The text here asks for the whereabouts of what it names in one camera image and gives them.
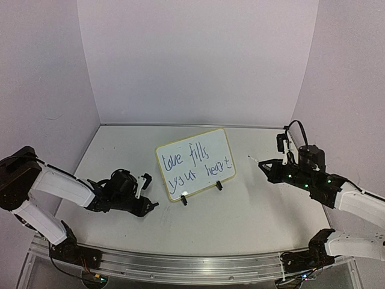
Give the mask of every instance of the marker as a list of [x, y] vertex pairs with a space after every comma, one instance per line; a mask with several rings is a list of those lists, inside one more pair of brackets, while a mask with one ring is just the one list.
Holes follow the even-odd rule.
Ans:
[[251, 158], [251, 160], [253, 160], [255, 163], [259, 164], [259, 162], [255, 158], [253, 158], [253, 157], [251, 157], [249, 155], [248, 155], [248, 157]]

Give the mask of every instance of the tabletop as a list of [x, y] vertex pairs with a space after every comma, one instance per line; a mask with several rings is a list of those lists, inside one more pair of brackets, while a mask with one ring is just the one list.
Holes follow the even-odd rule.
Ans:
[[287, 184], [270, 184], [255, 159], [282, 158], [279, 129], [225, 127], [237, 174], [188, 198], [171, 202], [156, 161], [155, 148], [199, 134], [206, 126], [101, 126], [76, 171], [100, 181], [116, 169], [153, 181], [143, 195], [159, 206], [143, 218], [125, 211], [95, 213], [63, 200], [56, 217], [78, 242], [109, 249], [170, 255], [243, 255], [307, 247], [329, 224], [321, 204]]

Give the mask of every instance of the small whiteboard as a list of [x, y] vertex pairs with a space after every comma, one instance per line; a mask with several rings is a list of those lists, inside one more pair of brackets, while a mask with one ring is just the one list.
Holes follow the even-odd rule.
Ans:
[[155, 150], [164, 184], [172, 201], [226, 181], [236, 170], [223, 128], [177, 140]]

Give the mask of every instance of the robotic arm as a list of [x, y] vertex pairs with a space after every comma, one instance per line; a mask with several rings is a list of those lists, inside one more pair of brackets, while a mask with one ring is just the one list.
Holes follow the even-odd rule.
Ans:
[[[284, 134], [277, 136], [278, 151], [284, 154], [284, 158], [259, 163], [268, 181], [294, 185], [308, 191], [310, 198], [329, 208], [347, 211], [385, 229], [385, 198], [358, 187], [343, 176], [326, 173], [324, 151], [307, 144], [301, 124], [306, 145], [298, 149], [298, 163], [295, 162], [287, 135], [290, 125], [284, 128]], [[385, 261], [384, 246], [383, 234], [377, 234], [375, 238], [360, 238], [334, 229], [323, 229], [310, 240], [308, 250], [285, 252], [280, 258], [285, 271], [294, 273], [333, 264], [334, 258], [340, 255]]]
[[0, 207], [45, 236], [52, 244], [53, 258], [80, 266], [87, 263], [90, 269], [97, 269], [101, 252], [78, 246], [72, 230], [43, 210], [33, 192], [53, 194], [94, 212], [123, 210], [143, 217], [158, 205], [141, 196], [151, 180], [148, 174], [135, 178], [120, 169], [111, 179], [83, 181], [44, 163], [33, 148], [26, 146], [0, 161]]

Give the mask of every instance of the white wall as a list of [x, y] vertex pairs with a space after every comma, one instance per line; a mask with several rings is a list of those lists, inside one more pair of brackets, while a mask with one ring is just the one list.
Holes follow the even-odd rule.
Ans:
[[[73, 172], [100, 124], [76, 0], [1, 1], [0, 27], [0, 158], [31, 145]], [[14, 288], [33, 233], [3, 210], [0, 228], [0, 287]]]
[[102, 123], [290, 121], [318, 0], [79, 0]]
[[[327, 170], [385, 196], [385, 2], [319, 2], [309, 63], [293, 119], [325, 150]], [[381, 229], [332, 211], [337, 229]], [[359, 259], [365, 288], [384, 288], [385, 263]]]

